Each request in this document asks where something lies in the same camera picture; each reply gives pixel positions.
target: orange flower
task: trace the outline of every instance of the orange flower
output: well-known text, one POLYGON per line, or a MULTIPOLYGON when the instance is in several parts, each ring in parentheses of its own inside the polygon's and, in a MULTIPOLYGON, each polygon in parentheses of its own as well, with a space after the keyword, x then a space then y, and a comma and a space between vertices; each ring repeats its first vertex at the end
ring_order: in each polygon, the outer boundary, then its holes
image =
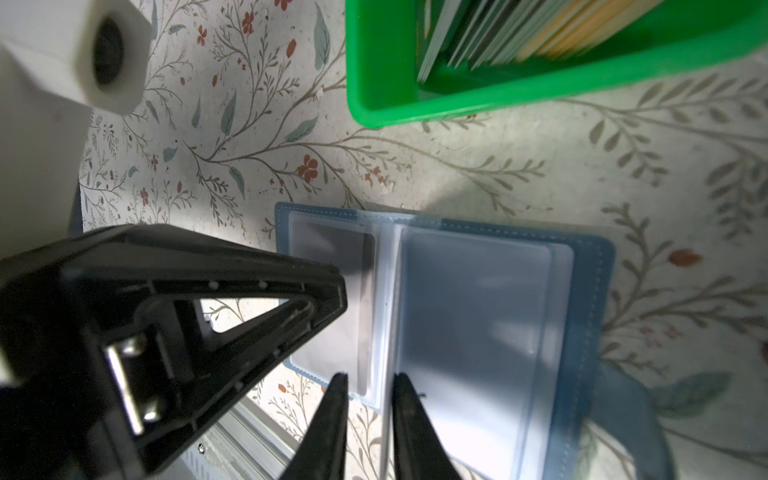
POLYGON ((669 261, 674 266, 693 266, 697 263, 700 263, 701 260, 704 260, 704 257, 699 255, 698 253, 695 253, 690 248, 683 248, 682 250, 675 250, 674 252, 670 253, 669 261))
POLYGON ((286 11, 286 8, 288 8, 288 4, 291 3, 293 0, 275 0, 275 6, 277 7, 280 5, 280 8, 283 9, 283 12, 286 11))
POLYGON ((309 183, 313 178, 317 178, 317 160, 304 155, 304 165, 299 167, 299 177, 304 177, 304 181, 309 183))
POLYGON ((205 46, 205 38, 208 36, 208 29, 203 29, 203 26, 200 25, 197 27, 197 31, 200 32, 200 34, 197 36, 197 44, 205 46))
POLYGON ((243 20, 243 33, 253 33, 253 12, 245 12, 245 19, 243 20))
POLYGON ((286 49, 286 55, 288 58, 293 55, 294 50, 296 50, 296 40, 291 40, 288 44, 288 48, 286 49))

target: floral pattern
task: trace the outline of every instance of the floral pattern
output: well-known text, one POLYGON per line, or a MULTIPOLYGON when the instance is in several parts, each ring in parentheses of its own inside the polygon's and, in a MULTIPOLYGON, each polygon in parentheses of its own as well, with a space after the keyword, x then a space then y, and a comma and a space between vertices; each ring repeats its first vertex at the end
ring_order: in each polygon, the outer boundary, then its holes
MULTIPOLYGON (((273 207, 289 201, 602 234, 617 267, 599 355, 650 389, 680 477, 765 478, 767 53, 372 130, 346 107, 342 2, 139 6, 154 37, 144 98, 125 117, 91 117, 86 228, 173 223, 273 250, 273 207)), ((322 394, 278 367, 248 398, 301 439, 322 394)), ((348 478, 378 478, 380 431, 375 412, 350 405, 348 478)), ((635 478, 589 421, 576 476, 635 478)))

